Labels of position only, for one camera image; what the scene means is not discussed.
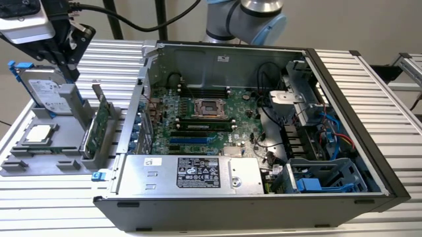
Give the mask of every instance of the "black mount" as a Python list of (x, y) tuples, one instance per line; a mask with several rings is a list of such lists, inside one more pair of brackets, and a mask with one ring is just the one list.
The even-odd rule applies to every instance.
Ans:
[[(15, 3), (14, 6), (22, 6), (24, 1), (0, 0), (0, 6), (3, 6), (3, 9), (0, 8), (0, 12), (8, 11), (12, 2)], [(30, 1), (31, 4), (35, 4), (35, 2), (39, 4), (40, 0)], [(68, 15), (71, 13), (68, 0), (42, 0), (42, 3), (55, 29), (55, 37), (23, 44), (14, 44), (2, 34), (0, 38), (38, 61), (43, 61), (46, 59), (50, 63), (58, 65), (64, 78), (68, 81), (75, 82), (79, 78), (76, 65), (87, 50), (96, 31), (88, 25), (72, 23), (74, 18)]]

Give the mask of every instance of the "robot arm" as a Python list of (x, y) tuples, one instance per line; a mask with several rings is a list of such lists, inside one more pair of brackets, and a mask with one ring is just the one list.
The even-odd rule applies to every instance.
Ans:
[(70, 16), (68, 0), (0, 0), (0, 38), (75, 82), (76, 65), (96, 33)]
[[(198, 5), (153, 28), (137, 26), (125, 17), (95, 10), (122, 20), (137, 30), (151, 32), (181, 19)], [(230, 42), (238, 38), (255, 45), (270, 45), (286, 25), (282, 0), (207, 0), (209, 23), (205, 42)], [(39, 61), (58, 65), (70, 83), (79, 78), (76, 65), (96, 33), (78, 24), (70, 14), (83, 10), (70, 0), (0, 0), (0, 38)]]
[(235, 38), (254, 45), (271, 45), (282, 34), (286, 16), (282, 0), (207, 0), (205, 42), (227, 43)]

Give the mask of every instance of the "power supply label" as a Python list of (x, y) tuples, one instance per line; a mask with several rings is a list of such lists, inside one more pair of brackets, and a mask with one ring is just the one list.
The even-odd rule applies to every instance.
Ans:
[(179, 158), (179, 188), (221, 188), (218, 158)]

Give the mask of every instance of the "cable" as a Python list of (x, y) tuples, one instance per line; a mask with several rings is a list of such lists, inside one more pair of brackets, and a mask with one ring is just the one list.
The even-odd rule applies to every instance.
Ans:
[(348, 137), (345, 134), (341, 134), (341, 133), (334, 133), (334, 135), (348, 139), (349, 142), (352, 143), (353, 149), (356, 148), (356, 143), (354, 143), (354, 141), (352, 140), (350, 137)]
[(336, 122), (337, 125), (337, 131), (341, 130), (341, 121), (337, 120), (332, 115), (328, 115), (325, 113), (320, 113), (320, 115), (324, 115), (326, 119), (332, 120), (333, 122)]
[(302, 109), (302, 110), (298, 112), (297, 116), (295, 116), (295, 117), (293, 118), (293, 120), (291, 120), (291, 123), (293, 123), (293, 124), (295, 123), (295, 121), (297, 121), (297, 119), (298, 119), (298, 117), (299, 117), (299, 114), (303, 113), (305, 110), (307, 110), (309, 108), (310, 108), (310, 106), (307, 105), (307, 106), (305, 107), (305, 109)]
[(263, 146), (262, 144), (259, 144), (258, 143), (258, 140), (261, 139), (261, 137), (263, 136), (263, 134), (265, 133), (262, 133), (259, 136), (258, 136), (258, 138), (257, 138), (257, 140), (255, 140), (255, 145), (258, 145), (258, 146), (261, 146), (262, 148), (269, 148), (269, 147), (275, 147), (275, 146), (278, 146), (278, 145), (283, 145), (285, 143), (277, 143), (277, 144), (274, 144), (274, 145), (271, 145), (271, 146)]
[(348, 141), (346, 138), (341, 137), (341, 139), (352, 146), (352, 143), (350, 143), (350, 141)]
[(262, 63), (262, 64), (259, 65), (259, 67), (258, 67), (258, 70), (257, 70), (257, 89), (258, 89), (258, 94), (259, 94), (259, 92), (261, 92), (261, 91), (259, 91), (259, 79), (261, 79), (261, 75), (263, 75), (263, 74), (261, 74), (261, 70), (262, 70), (262, 68), (263, 68), (263, 66), (265, 66), (266, 64), (271, 64), (271, 65), (274, 65), (274, 66), (277, 67), (279, 76), (282, 77), (282, 68), (278, 66), (277, 63), (274, 63), (274, 62), (265, 62), (265, 63)]
[[(258, 107), (258, 102), (259, 102), (259, 100), (261, 100), (262, 98), (266, 98), (266, 97), (265, 97), (265, 96), (261, 96), (261, 97), (258, 98), (258, 100), (257, 100), (257, 107)], [(262, 108), (262, 110), (263, 110), (265, 115), (269, 117), (269, 119), (279, 126), (279, 128), (283, 128), (282, 125), (278, 123), (278, 121), (277, 121), (274, 118), (271, 118), (270, 114), (269, 114), (269, 113), (266, 112), (266, 110), (265, 110), (265, 107), (261, 106), (261, 108)]]
[(88, 4), (80, 4), (79, 2), (71, 2), (71, 10), (72, 11), (83, 11), (83, 10), (88, 10), (88, 11), (96, 11), (100, 13), (107, 14), (109, 16), (117, 18), (118, 20), (123, 21), (130, 27), (133, 27), (134, 29), (137, 29), (138, 31), (142, 32), (153, 32), (159, 30), (161, 28), (169, 26), (171, 23), (174, 23), (177, 20), (179, 20), (182, 17), (185, 17), (193, 10), (194, 8), (198, 6), (201, 0), (197, 0), (194, 2), (194, 4), (190, 6), (189, 9), (186, 9), (185, 12), (182, 12), (177, 17), (174, 17), (173, 19), (170, 19), (169, 21), (166, 21), (165, 23), (162, 23), (158, 26), (154, 26), (151, 28), (143, 28), (138, 25), (135, 25), (134, 22), (131, 22), (127, 18), (125, 18), (123, 16), (121, 16), (118, 13), (115, 13), (111, 10), (107, 10), (99, 6), (94, 6), (94, 5), (88, 5)]
[(340, 151), (341, 151), (341, 140), (337, 139), (336, 150), (334, 150), (334, 154), (333, 154), (330, 160), (336, 160), (337, 159)]
[(410, 107), (410, 111), (414, 110), (414, 108), (416, 108), (417, 105), (418, 105), (418, 102), (420, 102), (420, 100), (417, 100), (417, 101), (414, 102), (414, 104), (413, 104), (412, 107)]
[(10, 124), (8, 122), (4, 122), (4, 121), (2, 121), (2, 120), (0, 120), (0, 123), (3, 123), (3, 124), (7, 125), (7, 126), (12, 126), (12, 124)]
[(166, 87), (169, 87), (169, 82), (170, 82), (170, 78), (173, 75), (178, 75), (182, 78), (182, 74), (178, 72), (171, 72), (167, 76), (167, 80), (166, 80)]
[(153, 103), (151, 99), (150, 99), (146, 95), (143, 95), (143, 96), (145, 96), (145, 98), (149, 100), (149, 102), (153, 104), (154, 109), (158, 110), (157, 105)]
[(320, 131), (314, 134), (314, 143), (316, 143), (316, 146), (317, 146), (318, 153), (321, 153), (324, 159), (328, 160), (328, 156), (326, 156), (326, 154), (325, 154), (324, 148), (322, 148), (321, 144), (318, 143), (320, 134), (324, 133), (324, 132), (325, 132), (325, 130), (320, 130)]

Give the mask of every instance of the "black cable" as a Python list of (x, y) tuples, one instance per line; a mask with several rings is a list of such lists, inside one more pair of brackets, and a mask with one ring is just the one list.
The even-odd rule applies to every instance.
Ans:
[(166, 80), (166, 88), (169, 87), (169, 81), (173, 75), (178, 75), (182, 78), (182, 74), (178, 72), (171, 72), (167, 76), (167, 80)]
[(159, 24), (158, 26), (154, 26), (151, 28), (143, 28), (138, 26), (134, 22), (131, 22), (127, 18), (125, 18), (122, 15), (115, 13), (114, 11), (110, 11), (99, 6), (88, 5), (88, 4), (80, 4), (79, 2), (71, 2), (71, 10), (72, 11), (96, 11), (100, 13), (107, 14), (109, 16), (117, 18), (118, 20), (123, 21), (130, 27), (133, 27), (135, 30), (142, 31), (142, 32), (153, 32), (159, 30), (162, 27), (169, 26), (171, 23), (174, 23), (177, 20), (179, 20), (182, 17), (185, 17), (198, 6), (201, 0), (197, 0), (194, 4), (190, 6), (189, 9), (186, 9), (185, 12), (182, 12), (177, 17), (171, 18), (169, 21), (166, 21), (163, 24)]
[(261, 70), (262, 70), (262, 68), (263, 68), (263, 66), (265, 66), (266, 64), (274, 65), (274, 66), (277, 67), (277, 69), (278, 69), (279, 76), (282, 76), (282, 68), (278, 66), (277, 63), (274, 63), (274, 62), (265, 62), (265, 63), (262, 63), (262, 64), (259, 65), (259, 67), (258, 67), (258, 70), (257, 70), (257, 89), (258, 89), (258, 93), (259, 93)]
[(263, 135), (263, 133), (258, 136), (257, 141), (255, 141), (255, 145), (261, 146), (262, 148), (275, 147), (278, 145), (283, 145), (285, 144), (285, 143), (281, 142), (281, 143), (277, 143), (277, 144), (274, 144), (271, 146), (263, 146), (262, 144), (258, 143), (258, 140), (261, 139), (262, 135)]
[(0, 123), (3, 123), (3, 124), (7, 125), (7, 126), (12, 126), (12, 124), (10, 124), (8, 122), (4, 122), (4, 121), (2, 121), (2, 120), (0, 120)]
[[(259, 100), (261, 100), (262, 98), (266, 98), (266, 97), (265, 97), (265, 96), (261, 96), (261, 97), (258, 98), (258, 100), (257, 100), (257, 107), (259, 107), (259, 106), (258, 106), (258, 102), (259, 102)], [(266, 110), (265, 110), (265, 107), (261, 106), (261, 108), (262, 108), (262, 110), (263, 110), (265, 115), (269, 117), (269, 119), (279, 126), (279, 128), (283, 128), (283, 126), (278, 123), (278, 121), (275, 121), (275, 119), (271, 118), (270, 114), (269, 114), (269, 113), (266, 112)]]
[(325, 130), (320, 130), (320, 131), (314, 134), (314, 143), (316, 143), (316, 146), (317, 146), (318, 153), (321, 153), (324, 159), (328, 160), (328, 156), (326, 156), (326, 154), (325, 154), (324, 148), (322, 148), (322, 146), (321, 146), (321, 144), (320, 144), (320, 142), (318, 142), (320, 134), (324, 133), (324, 132), (325, 132)]
[(412, 110), (414, 110), (414, 108), (417, 107), (417, 105), (418, 105), (418, 102), (420, 102), (420, 99), (414, 102), (414, 105), (412, 105), (412, 107), (410, 107), (410, 111)]

